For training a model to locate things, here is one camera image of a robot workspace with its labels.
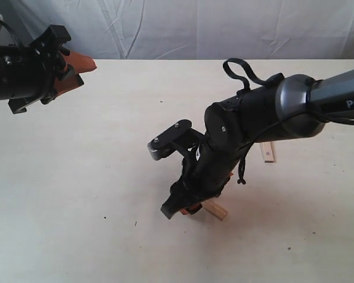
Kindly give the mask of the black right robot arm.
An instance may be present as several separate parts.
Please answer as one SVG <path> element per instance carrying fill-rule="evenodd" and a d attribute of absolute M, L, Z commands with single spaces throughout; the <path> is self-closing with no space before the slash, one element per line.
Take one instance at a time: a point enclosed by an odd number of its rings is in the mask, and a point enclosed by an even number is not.
<path fill-rule="evenodd" d="M 218 197 L 233 169 L 243 184 L 255 143 L 313 137 L 327 123 L 354 126 L 354 70 L 325 80 L 281 73 L 261 80 L 247 62 L 233 62 L 246 73 L 243 88 L 206 109 L 204 133 L 180 120 L 148 145 L 156 160 L 174 152 L 183 157 L 181 176 L 161 205 L 167 218 L 194 214 L 205 200 Z"/>

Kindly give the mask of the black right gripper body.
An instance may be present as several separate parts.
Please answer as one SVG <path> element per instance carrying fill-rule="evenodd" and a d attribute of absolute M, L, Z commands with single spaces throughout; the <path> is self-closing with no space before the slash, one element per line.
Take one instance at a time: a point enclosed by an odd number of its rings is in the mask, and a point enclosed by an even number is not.
<path fill-rule="evenodd" d="M 171 219 L 183 208 L 218 197 L 243 155 L 244 149 L 227 152 L 215 148 L 209 140 L 202 142 L 194 153 L 183 159 L 182 174 L 171 186 L 161 212 Z"/>

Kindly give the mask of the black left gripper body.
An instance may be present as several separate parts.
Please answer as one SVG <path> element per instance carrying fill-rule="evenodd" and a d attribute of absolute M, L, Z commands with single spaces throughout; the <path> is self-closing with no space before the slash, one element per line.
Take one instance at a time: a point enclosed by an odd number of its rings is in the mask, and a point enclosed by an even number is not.
<path fill-rule="evenodd" d="M 63 47 L 71 36 L 63 25 L 50 25 L 38 38 L 24 46 L 13 29 L 4 26 L 13 44 L 0 45 L 0 101 L 7 100 L 13 114 L 27 111 L 37 101 L 47 104 L 56 97 L 57 79 L 71 76 L 71 65 Z"/>

